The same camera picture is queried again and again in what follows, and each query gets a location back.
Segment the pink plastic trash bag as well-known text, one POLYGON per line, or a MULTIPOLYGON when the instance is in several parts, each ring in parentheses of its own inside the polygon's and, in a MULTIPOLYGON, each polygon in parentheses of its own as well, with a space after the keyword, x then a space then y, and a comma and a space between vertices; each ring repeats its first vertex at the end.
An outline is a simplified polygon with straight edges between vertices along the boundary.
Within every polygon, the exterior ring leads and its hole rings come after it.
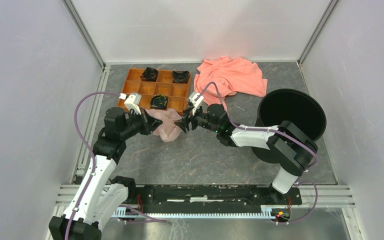
POLYGON ((182 129, 175 124, 175 121, 182 117, 174 109, 147 109, 146 112, 149 116, 162 121, 162 124, 152 132, 154 136, 159 136, 166 143, 173 142, 178 138, 182 129))

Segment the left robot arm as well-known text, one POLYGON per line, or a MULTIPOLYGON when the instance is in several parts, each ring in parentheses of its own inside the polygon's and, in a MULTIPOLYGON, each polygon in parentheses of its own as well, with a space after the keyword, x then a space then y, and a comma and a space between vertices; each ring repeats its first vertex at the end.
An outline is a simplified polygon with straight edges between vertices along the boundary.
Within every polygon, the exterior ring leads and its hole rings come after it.
POLYGON ((93 145, 91 160, 73 200, 61 216, 49 222, 54 240, 100 240, 102 231, 114 211, 123 202, 137 198, 133 178, 116 176, 103 194, 104 186, 127 148, 126 141, 136 134, 150 135, 162 120, 150 116, 143 108, 138 113, 112 107, 106 111, 104 126, 93 145))

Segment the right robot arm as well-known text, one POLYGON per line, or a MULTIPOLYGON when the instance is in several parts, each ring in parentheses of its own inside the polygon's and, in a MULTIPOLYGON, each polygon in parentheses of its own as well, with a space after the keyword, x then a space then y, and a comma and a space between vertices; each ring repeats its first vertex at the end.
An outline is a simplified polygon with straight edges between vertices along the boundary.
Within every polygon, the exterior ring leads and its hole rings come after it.
POLYGON ((206 112, 201 107, 190 106, 174 123, 185 133, 197 127, 210 130, 227 147, 268 150, 280 165, 268 191, 269 199, 275 204, 286 201, 289 190, 298 185, 299 177, 318 161, 315 142, 287 120, 270 127, 238 125, 221 104, 211 104, 206 112))

